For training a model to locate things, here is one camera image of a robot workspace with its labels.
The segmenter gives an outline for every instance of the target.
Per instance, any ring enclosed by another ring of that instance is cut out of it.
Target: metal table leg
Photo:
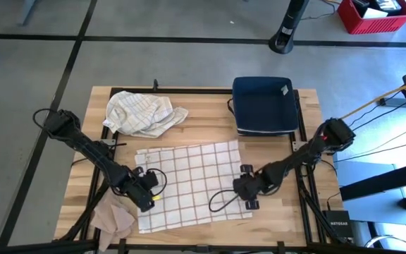
[[[32,7],[34,7],[36,0],[25,0],[23,4],[23,9],[21,10],[21,16],[18,20],[18,24],[21,26],[26,25],[27,17],[30,15]]]

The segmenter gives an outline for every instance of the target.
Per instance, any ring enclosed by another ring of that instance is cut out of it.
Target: black floor stripe
[[[406,48],[406,42],[294,41],[295,46]]]
[[[46,41],[74,41],[75,35],[11,35],[0,34],[0,40],[46,40]]]
[[[231,39],[231,38],[192,38],[192,37],[131,37],[131,36],[85,36],[88,42],[172,42],[172,43],[211,43],[211,44],[259,44],[267,45],[264,39]],[[295,46],[314,47],[395,47],[406,48],[406,42],[344,42],[295,40]]]
[[[200,37],[137,37],[137,36],[86,36],[88,42],[173,42],[173,43],[212,43],[212,44],[263,44],[266,39],[200,38]]]
[[[238,39],[238,38],[200,38],[200,37],[138,37],[138,36],[78,36],[72,35],[3,35],[1,40],[46,40],[86,42],[167,42],[167,43],[200,43],[200,44],[253,44],[267,45],[267,39]],[[318,41],[295,40],[295,46],[312,47],[384,47],[406,48],[406,42],[348,42],[348,41]]]
[[[59,85],[56,89],[56,93],[54,94],[54,98],[53,98],[53,101],[50,106],[50,108],[53,110],[57,110],[59,107],[59,104],[61,103],[63,93],[65,92],[65,89],[66,89],[66,86],[68,83],[68,79],[70,78],[71,71],[73,70],[73,66],[75,65],[76,58],[78,57],[78,52],[79,52],[79,49],[82,44],[82,39],[84,38],[85,32],[87,31],[87,28],[89,27],[89,23],[90,23],[90,20],[92,19],[92,15],[93,15],[96,5],[97,5],[97,0],[91,0],[91,2],[89,4],[89,8],[87,10],[87,14],[81,25],[81,28],[80,28],[80,31],[78,34],[78,39],[75,41],[75,44],[73,45],[73,49],[70,53],[70,57],[68,58],[65,70],[63,71],[61,81],[59,82]],[[40,157],[42,156],[44,146],[47,142],[47,138],[48,138],[48,135],[44,131],[42,131],[37,139],[37,142],[35,143],[34,150],[32,151],[32,156],[27,165],[23,180],[20,185],[20,189],[17,192],[17,196],[15,198],[15,201],[13,202],[11,211],[8,214],[8,218],[4,225],[3,231],[1,232],[0,247],[7,246],[8,242],[11,239],[13,230],[15,229],[16,222],[17,222],[20,212],[23,208],[23,203],[25,202],[27,192],[29,191],[29,187],[32,183],[32,180],[35,175],[35,171],[39,164]]]

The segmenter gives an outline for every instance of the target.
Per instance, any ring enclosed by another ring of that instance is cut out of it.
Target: concrete floor
[[[20,28],[16,21],[23,1],[0,1],[0,33],[77,35],[89,2],[39,0],[28,25]],[[267,39],[287,5],[288,0],[100,0],[87,35]],[[314,0],[304,16],[330,11]],[[406,24],[395,33],[349,35],[335,13],[302,21],[295,39],[406,42]],[[0,40],[0,231],[39,134],[30,118],[34,110],[49,106],[72,46]],[[290,78],[295,88],[316,88],[324,118],[329,118],[400,86],[405,74],[403,48],[296,47],[277,55],[263,45],[83,42],[60,108],[82,118],[93,85],[151,86],[157,78],[163,86],[230,87],[238,76],[272,75]],[[366,119],[386,110],[377,109]],[[399,109],[359,130],[355,145],[339,159],[405,130],[406,109]],[[397,158],[383,153],[359,160],[405,163]],[[11,245],[51,240],[72,159],[71,149],[47,141]]]

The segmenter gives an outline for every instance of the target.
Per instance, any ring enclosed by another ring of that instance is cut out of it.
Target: crumpled white towel
[[[173,109],[168,97],[116,93],[107,104],[103,125],[112,133],[143,138],[157,138],[170,127],[184,121],[188,111],[182,107]]]

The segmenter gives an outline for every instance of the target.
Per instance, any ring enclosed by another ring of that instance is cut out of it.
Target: yellow cable
[[[377,101],[379,101],[380,99],[383,99],[384,97],[386,97],[386,96],[388,96],[388,95],[390,95],[390,94],[393,94],[393,93],[395,93],[395,92],[399,92],[399,91],[404,90],[404,89],[406,89],[406,85],[403,85],[403,86],[398,87],[398,88],[396,88],[396,89],[394,89],[394,90],[392,90],[392,91],[390,91],[390,92],[387,92],[386,94],[383,94],[383,95],[381,95],[381,96],[379,96],[379,97],[373,99],[372,101],[367,102],[366,104],[364,104],[363,106],[359,107],[358,109],[356,109],[356,110],[350,112],[349,114],[346,114],[345,116],[341,117],[341,119],[345,119],[345,118],[347,118],[347,117],[349,117],[349,116],[352,116],[353,114],[355,114],[355,113],[357,113],[358,111],[362,110],[363,108],[369,106],[370,104],[372,104],[372,103],[374,103],[374,102],[377,102]]]

